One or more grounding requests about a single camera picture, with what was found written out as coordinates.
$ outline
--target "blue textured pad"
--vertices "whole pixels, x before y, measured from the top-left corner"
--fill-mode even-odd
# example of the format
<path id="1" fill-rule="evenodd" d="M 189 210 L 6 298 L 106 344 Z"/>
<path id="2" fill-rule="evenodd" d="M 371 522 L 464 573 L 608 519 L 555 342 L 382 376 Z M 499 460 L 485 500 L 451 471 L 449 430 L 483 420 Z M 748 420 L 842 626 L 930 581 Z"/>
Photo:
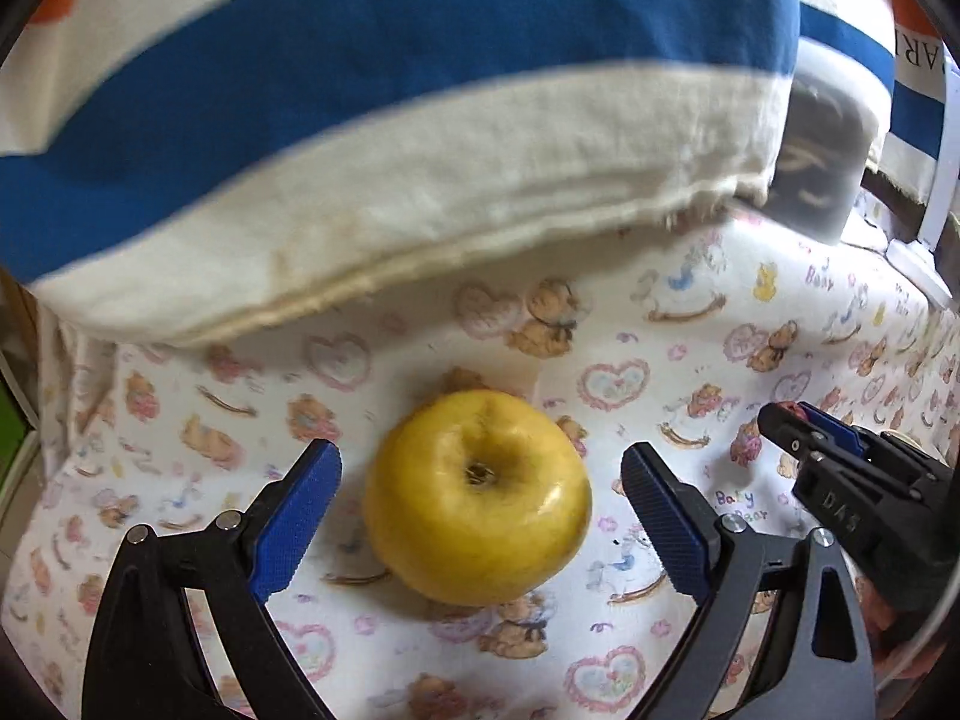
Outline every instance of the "blue textured pad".
<path id="1" fill-rule="evenodd" d="M 280 501 L 256 541 L 250 589 L 261 604 L 286 589 L 340 486 L 343 465 L 332 443 L 318 442 L 310 467 Z"/>
<path id="2" fill-rule="evenodd" d="M 806 420 L 820 432 L 833 437 L 838 447 L 850 452 L 855 457 L 863 457 L 866 450 L 860 443 L 860 438 L 856 435 L 855 430 L 805 401 L 800 402 L 800 408 L 805 411 Z"/>
<path id="3" fill-rule="evenodd" d="M 680 502 L 647 459 L 631 447 L 623 456 L 622 484 L 676 591 L 702 605 L 710 594 L 707 544 Z"/>

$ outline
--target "white lamp base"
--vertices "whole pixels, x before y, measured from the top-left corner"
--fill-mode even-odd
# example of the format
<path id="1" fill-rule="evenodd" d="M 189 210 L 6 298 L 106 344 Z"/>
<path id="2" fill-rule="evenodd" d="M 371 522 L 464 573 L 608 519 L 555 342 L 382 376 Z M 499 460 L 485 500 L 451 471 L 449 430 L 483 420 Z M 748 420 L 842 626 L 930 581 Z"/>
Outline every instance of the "white lamp base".
<path id="1" fill-rule="evenodd" d="M 933 254 L 920 241 L 905 244 L 891 241 L 887 247 L 887 260 L 916 285 L 930 302 L 941 311 L 947 309 L 952 295 L 949 287 L 933 264 Z"/>

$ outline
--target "apple stem cavity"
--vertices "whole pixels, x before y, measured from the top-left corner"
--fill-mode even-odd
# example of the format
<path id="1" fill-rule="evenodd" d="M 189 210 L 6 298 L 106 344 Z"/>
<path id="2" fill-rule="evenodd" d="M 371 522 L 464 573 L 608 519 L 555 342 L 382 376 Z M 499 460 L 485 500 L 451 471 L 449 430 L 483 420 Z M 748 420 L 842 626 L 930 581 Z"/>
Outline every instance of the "apple stem cavity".
<path id="1" fill-rule="evenodd" d="M 472 485 L 491 485 L 496 478 L 493 471 L 482 463 L 474 461 L 467 466 L 467 481 Z"/>

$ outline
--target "blue gripper pad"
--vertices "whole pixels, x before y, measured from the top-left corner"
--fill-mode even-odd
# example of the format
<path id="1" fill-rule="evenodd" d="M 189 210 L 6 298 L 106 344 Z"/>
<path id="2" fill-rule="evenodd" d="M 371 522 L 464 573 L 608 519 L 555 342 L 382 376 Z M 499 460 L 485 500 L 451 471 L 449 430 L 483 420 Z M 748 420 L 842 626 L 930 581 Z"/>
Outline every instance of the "blue gripper pad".
<path id="1" fill-rule="evenodd" d="M 800 401 L 800 408 L 806 413 L 806 421 L 821 433 L 831 436 L 840 449 L 850 452 L 855 457 L 863 457 L 866 449 L 860 443 L 856 430 L 805 401 Z"/>
<path id="2" fill-rule="evenodd" d="M 286 589 L 304 558 L 340 486 L 340 452 L 330 442 L 312 442 L 288 479 L 295 471 L 296 478 L 256 540 L 250 589 L 261 604 L 271 593 Z"/>
<path id="3" fill-rule="evenodd" d="M 720 550 L 712 525 L 716 513 L 707 499 L 697 488 L 680 483 L 646 442 L 624 453 L 620 478 L 673 586 L 704 605 Z"/>

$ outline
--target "white stand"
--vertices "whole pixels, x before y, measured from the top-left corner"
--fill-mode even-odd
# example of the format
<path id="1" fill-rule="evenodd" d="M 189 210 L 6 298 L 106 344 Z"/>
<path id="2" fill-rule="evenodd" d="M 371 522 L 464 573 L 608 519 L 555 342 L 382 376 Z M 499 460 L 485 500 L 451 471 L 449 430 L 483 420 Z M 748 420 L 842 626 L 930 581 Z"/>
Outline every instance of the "white stand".
<path id="1" fill-rule="evenodd" d="M 947 98 L 944 102 L 944 133 L 940 138 L 937 170 L 930 188 L 930 199 L 917 240 L 910 244 L 891 241 L 887 260 L 940 310 L 949 307 L 952 295 L 937 273 L 933 251 L 944 232 L 953 192 L 960 172 L 960 71 L 944 46 L 944 70 L 947 76 Z"/>

